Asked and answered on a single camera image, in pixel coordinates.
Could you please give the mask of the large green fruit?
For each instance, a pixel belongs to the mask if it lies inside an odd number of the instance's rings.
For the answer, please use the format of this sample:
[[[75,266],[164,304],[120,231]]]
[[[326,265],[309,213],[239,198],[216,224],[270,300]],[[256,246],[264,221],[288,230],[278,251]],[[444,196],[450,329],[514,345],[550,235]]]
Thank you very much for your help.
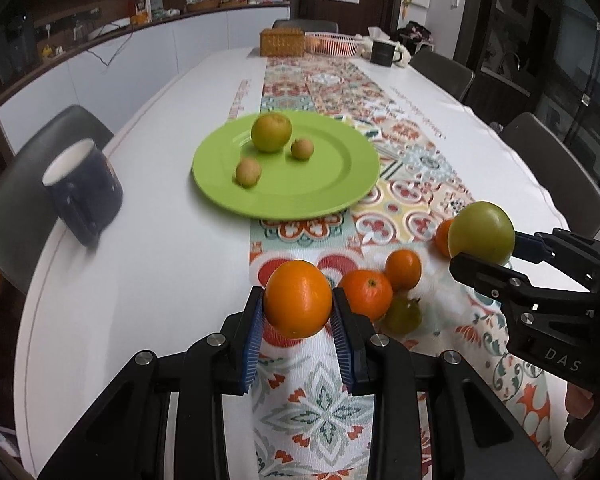
[[[513,223],[502,208],[489,202],[475,202],[462,209],[450,226],[450,257],[466,254],[504,266],[513,255],[515,238]]]

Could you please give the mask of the orange with stem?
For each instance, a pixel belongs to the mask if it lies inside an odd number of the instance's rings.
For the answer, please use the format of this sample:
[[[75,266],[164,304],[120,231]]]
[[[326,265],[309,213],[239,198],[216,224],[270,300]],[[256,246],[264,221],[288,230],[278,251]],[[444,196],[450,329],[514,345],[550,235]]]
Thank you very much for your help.
[[[440,254],[447,259],[451,258],[448,238],[452,223],[453,219],[446,219],[442,221],[437,227],[436,234],[434,234],[434,244],[436,245],[438,252],[440,252]]]

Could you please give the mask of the small orange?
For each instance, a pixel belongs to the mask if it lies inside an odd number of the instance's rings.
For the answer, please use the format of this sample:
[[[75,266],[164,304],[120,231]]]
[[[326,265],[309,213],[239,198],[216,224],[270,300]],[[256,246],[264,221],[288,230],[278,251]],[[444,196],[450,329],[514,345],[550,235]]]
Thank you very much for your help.
[[[332,310],[332,288],[312,263],[292,260],[271,275],[264,289],[263,311],[274,330],[287,339],[320,332]]]
[[[419,256],[411,249],[395,250],[386,260],[385,276],[395,292],[415,288],[422,277]]]

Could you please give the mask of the small green tomato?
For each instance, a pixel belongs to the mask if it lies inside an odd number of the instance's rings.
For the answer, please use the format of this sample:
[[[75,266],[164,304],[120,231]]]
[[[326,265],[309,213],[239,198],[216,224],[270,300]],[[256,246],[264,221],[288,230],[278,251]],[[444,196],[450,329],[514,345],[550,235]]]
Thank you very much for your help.
[[[414,332],[422,324],[420,299],[398,292],[391,301],[391,306],[382,319],[382,330],[396,337],[403,337]]]

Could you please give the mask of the large orange mandarin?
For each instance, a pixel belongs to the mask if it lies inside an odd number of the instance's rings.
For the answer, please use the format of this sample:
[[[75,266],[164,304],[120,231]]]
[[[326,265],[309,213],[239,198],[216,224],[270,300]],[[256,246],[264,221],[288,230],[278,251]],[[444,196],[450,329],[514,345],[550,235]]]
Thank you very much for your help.
[[[380,320],[389,310],[393,298],[392,286],[385,274],[372,270],[354,270],[338,283],[344,291],[353,313]]]

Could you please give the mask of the brown longan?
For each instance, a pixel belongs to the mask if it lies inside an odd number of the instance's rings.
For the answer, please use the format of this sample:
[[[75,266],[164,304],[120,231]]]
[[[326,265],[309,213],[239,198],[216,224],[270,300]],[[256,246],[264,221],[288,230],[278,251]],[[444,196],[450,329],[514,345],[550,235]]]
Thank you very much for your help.
[[[235,169],[235,180],[243,188],[252,188],[261,177],[262,169],[257,161],[252,157],[243,158]]]
[[[314,144],[309,139],[297,139],[291,144],[290,152],[294,159],[306,162],[314,153]]]

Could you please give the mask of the yellow-green round fruit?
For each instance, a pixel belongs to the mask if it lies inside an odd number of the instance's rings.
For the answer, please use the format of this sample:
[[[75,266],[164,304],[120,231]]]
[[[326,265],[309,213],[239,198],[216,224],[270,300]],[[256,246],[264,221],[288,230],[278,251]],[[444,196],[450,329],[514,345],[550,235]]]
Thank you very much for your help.
[[[290,140],[292,125],[290,119],[280,113],[261,114],[251,127],[251,142],[263,153],[277,153]]]

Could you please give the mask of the right near grey chair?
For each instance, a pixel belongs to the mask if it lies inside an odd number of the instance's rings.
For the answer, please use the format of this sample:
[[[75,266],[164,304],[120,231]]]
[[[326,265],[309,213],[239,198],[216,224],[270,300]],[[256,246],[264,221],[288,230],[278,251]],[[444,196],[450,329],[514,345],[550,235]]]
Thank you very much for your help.
[[[514,118],[498,136],[550,193],[572,232],[593,237],[600,230],[600,188],[546,125],[525,112]]]

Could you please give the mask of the patterned table runner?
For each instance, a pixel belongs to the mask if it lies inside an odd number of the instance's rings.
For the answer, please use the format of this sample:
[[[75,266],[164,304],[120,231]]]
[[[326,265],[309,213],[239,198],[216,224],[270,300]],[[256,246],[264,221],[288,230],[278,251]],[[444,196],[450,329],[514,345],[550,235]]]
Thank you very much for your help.
[[[375,186],[356,205],[312,220],[253,222],[250,274],[262,285],[291,259],[332,282],[380,271],[396,250],[419,256],[418,308],[399,337],[406,348],[454,349],[504,402],[543,452],[552,447],[552,404],[542,370],[506,348],[498,304],[457,284],[434,244],[438,226],[474,200],[503,208],[516,229],[565,225],[550,193],[469,108],[414,70],[344,58],[273,58],[264,110],[310,110],[339,119],[373,143]],[[344,390],[332,336],[285,339],[266,330],[252,391],[254,449],[263,479],[362,479],[373,402]]]

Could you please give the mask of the dark blue mug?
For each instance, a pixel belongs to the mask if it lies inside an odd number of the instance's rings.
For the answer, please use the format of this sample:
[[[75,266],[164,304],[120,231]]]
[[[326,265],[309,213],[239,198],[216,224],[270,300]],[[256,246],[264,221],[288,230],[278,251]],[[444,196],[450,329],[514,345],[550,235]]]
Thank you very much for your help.
[[[85,247],[98,243],[122,206],[122,185],[93,139],[63,150],[44,171],[42,185],[58,217]]]

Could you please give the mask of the white tissue cloth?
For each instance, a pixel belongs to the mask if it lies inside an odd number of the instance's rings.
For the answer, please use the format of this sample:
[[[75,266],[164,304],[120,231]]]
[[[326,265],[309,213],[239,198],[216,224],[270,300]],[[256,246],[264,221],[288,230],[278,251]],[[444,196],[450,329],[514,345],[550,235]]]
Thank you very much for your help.
[[[361,56],[373,64],[384,67],[405,68],[412,55],[400,42],[392,41],[379,27],[370,27],[368,34],[354,36],[361,44]]]

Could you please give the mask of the left near grey chair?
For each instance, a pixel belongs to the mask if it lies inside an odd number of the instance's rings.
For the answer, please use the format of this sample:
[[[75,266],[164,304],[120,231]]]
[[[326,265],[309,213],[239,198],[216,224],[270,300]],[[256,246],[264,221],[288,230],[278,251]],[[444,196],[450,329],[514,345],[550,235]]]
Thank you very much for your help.
[[[42,177],[70,145],[91,139],[104,148],[112,131],[91,112],[71,105],[20,148],[0,177],[0,272],[24,294],[28,291],[57,214]]]

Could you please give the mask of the black mug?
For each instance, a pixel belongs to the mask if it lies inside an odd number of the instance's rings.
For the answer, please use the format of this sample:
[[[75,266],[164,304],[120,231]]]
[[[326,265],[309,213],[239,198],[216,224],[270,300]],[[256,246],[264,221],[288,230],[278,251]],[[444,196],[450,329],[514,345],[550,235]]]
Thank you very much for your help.
[[[385,67],[391,67],[393,64],[402,61],[403,53],[390,42],[374,40],[372,52],[370,52],[370,62]]]

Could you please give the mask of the wicker basket box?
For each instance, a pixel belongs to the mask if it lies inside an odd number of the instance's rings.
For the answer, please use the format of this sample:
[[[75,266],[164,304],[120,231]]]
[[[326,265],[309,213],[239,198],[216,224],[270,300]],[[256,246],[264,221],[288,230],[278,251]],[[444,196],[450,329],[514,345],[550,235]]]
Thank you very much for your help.
[[[298,58],[306,52],[306,36],[300,28],[267,28],[260,32],[260,55]]]

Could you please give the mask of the black wall appliance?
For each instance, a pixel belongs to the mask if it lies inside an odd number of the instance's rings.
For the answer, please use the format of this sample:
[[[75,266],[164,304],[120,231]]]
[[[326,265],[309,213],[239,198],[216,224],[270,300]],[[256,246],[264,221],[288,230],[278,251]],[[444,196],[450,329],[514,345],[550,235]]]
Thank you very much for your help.
[[[20,14],[0,26],[0,81],[9,84],[41,64],[33,21]]]

